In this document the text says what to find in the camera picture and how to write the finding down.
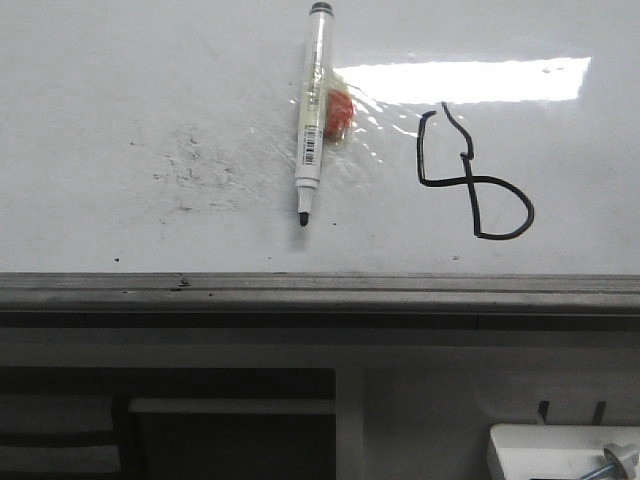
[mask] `screw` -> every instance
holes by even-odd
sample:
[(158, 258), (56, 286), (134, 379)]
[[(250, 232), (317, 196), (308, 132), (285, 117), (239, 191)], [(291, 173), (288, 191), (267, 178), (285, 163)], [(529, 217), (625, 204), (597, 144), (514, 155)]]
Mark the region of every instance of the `screw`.
[(604, 447), (604, 456), (607, 464), (583, 475), (578, 480), (597, 480), (599, 478), (636, 478), (636, 465), (638, 465), (638, 456), (640, 449), (629, 444), (620, 447), (616, 444), (609, 444)]

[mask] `orange object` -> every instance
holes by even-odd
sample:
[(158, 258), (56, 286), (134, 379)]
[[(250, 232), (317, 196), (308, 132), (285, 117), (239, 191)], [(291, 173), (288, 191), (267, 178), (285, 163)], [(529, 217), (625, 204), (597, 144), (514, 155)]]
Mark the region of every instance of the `orange object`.
[(344, 132), (351, 125), (353, 113), (353, 103), (347, 92), (329, 90), (324, 136), (333, 140), (342, 139)]

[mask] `white panel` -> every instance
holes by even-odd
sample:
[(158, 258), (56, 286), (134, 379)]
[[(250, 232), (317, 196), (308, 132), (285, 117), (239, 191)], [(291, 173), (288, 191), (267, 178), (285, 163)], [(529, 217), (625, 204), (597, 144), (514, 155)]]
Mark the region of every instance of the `white panel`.
[[(4, 0), (1, 271), (640, 271), (640, 4), (335, 1), (357, 129), (297, 221), (297, 97), (311, 2)], [(521, 187), (521, 238), (473, 236), (464, 186), (415, 173), (440, 100), (474, 173)], [(432, 176), (458, 176), (441, 110)], [(523, 219), (478, 187), (483, 225)]]

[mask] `whiteboard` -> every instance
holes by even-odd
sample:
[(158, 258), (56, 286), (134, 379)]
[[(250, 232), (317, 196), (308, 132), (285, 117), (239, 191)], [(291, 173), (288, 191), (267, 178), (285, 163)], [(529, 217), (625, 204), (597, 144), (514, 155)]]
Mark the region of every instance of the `whiteboard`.
[[(296, 213), (310, 3), (3, 0), (0, 270), (637, 274), (635, 0), (336, 0), (334, 66), (357, 102)], [(536, 207), (522, 237), (473, 236), (477, 175)], [(483, 226), (524, 219), (478, 186)]]

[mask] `dry erase marker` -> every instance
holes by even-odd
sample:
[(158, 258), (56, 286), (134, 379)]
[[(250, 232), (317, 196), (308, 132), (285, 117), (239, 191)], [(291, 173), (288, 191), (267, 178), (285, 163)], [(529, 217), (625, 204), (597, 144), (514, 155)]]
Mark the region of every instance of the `dry erase marker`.
[(300, 96), (296, 189), (300, 225), (309, 222), (311, 204), (322, 166), (322, 137), (326, 115), (325, 75), (331, 71), (331, 33), (333, 9), (325, 2), (314, 3), (309, 12), (309, 37), (305, 72)]

